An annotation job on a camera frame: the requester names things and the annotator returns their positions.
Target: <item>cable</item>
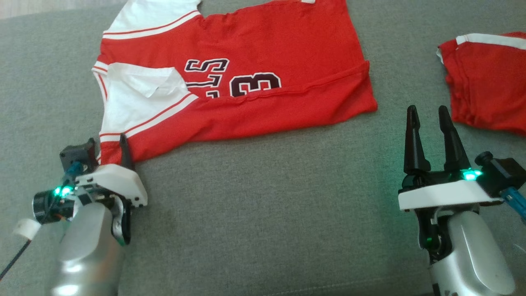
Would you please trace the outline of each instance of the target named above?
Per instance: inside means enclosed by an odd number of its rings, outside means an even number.
[[[24,251],[27,249],[27,247],[29,246],[29,244],[31,243],[31,240],[27,240],[27,242],[24,244],[24,246],[22,246],[22,248],[20,249],[20,251],[18,251],[18,253],[16,253],[15,257],[11,260],[11,262],[9,262],[9,264],[7,265],[7,267],[4,269],[4,271],[2,271],[2,274],[0,274],[0,281],[2,281],[2,279],[4,278],[4,276],[7,274],[7,272],[9,271],[9,269],[11,269],[11,267],[13,267],[13,265],[15,264],[16,260],[18,260],[18,258],[20,258],[20,256],[22,255],[22,253],[24,253]]]

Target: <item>red stripe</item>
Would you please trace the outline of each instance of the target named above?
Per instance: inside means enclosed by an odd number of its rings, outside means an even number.
[[[160,26],[160,27],[155,27],[155,28],[148,28],[148,29],[142,29],[142,30],[135,30],[135,31],[129,31],[129,32],[115,32],[115,33],[104,33],[104,35],[119,35],[119,34],[131,34],[131,33],[139,33],[139,32],[144,32],[144,31],[150,31],[150,30],[156,30],[156,29],[160,29],[160,28],[164,28],[164,27],[167,27],[169,25],[172,25],[174,23],[177,23],[178,21],[180,21],[182,18],[194,13],[194,12],[198,12],[197,10],[194,10],[194,11],[191,11],[185,15],[183,15],[182,17],[178,18],[177,20],[167,24],[167,25],[164,25],[164,26]]]
[[[104,85],[104,80],[102,80],[102,76],[99,74],[100,83],[102,84],[102,88],[104,89],[104,99],[108,101],[108,92],[106,91],[106,86]]]
[[[143,125],[147,124],[148,122],[150,122],[150,121],[152,121],[152,120],[158,118],[158,117],[161,116],[163,113],[165,113],[165,112],[167,112],[168,110],[172,109],[173,107],[179,105],[179,103],[181,103],[182,101],[184,101],[184,100],[185,100],[187,97],[189,97],[190,95],[192,95],[192,93],[189,93],[189,94],[185,95],[185,96],[184,96],[179,102],[177,102],[177,103],[173,104],[172,106],[170,106],[170,107],[168,107],[168,108],[162,110],[162,111],[159,112],[157,115],[155,115],[154,117],[150,118],[148,121],[145,121],[145,122],[143,122],[143,123],[140,123],[140,124],[138,124],[138,125],[136,125],[136,126],[130,128],[130,129],[128,129],[128,130],[127,130],[126,132],[124,132],[124,133],[127,134],[127,133],[129,133],[130,131],[132,131],[132,130],[134,130],[134,129],[140,127],[140,126],[143,126]],[[99,137],[102,137],[102,136],[117,136],[117,135],[120,135],[120,134],[121,134],[121,133],[106,133],[106,134],[100,134]]]
[[[108,72],[108,70],[106,70],[104,68],[101,68],[101,67],[97,67],[97,66],[93,66],[93,69],[99,69],[99,70],[102,70],[104,72]]]

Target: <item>clothing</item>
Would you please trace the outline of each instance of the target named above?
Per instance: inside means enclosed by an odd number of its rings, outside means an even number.
[[[102,164],[120,161],[120,133],[142,161],[186,142],[377,109],[345,0],[275,1],[206,18],[198,3],[130,0],[103,33],[92,69],[105,104]]]
[[[526,135],[526,33],[459,36],[438,55],[454,121]]]

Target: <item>jersey number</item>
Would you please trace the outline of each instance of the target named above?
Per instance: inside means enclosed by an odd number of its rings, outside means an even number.
[[[185,72],[224,73],[227,70],[229,63],[230,60],[227,58],[217,58],[202,62],[199,60],[188,60],[186,62]],[[209,74],[207,81],[187,82],[186,87],[217,88],[221,84],[222,77],[222,74]],[[246,95],[249,92],[270,90],[279,87],[281,87],[281,79],[272,72],[234,76],[234,78],[230,80],[230,95],[236,97]],[[218,90],[207,91],[206,96],[211,98],[220,97]]]

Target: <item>gray cushion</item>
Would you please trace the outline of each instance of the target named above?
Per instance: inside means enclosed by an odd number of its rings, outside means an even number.
[[[201,10],[265,1],[205,0]],[[188,144],[141,163],[150,204],[133,213],[122,295],[431,292],[416,217],[398,210],[406,108],[417,105],[426,156],[440,169],[438,107],[449,106],[449,93],[436,47],[466,33],[525,31],[526,3],[348,4],[379,111],[336,126]],[[59,181],[58,152],[98,133],[103,106],[89,69],[120,7],[0,22],[1,267],[22,245],[11,231],[31,217],[33,194]],[[526,165],[525,138],[457,127],[470,159],[489,150]],[[526,253],[517,247],[526,248],[524,225],[506,205],[482,216],[526,293]],[[44,294],[63,231],[43,227],[1,295]]]

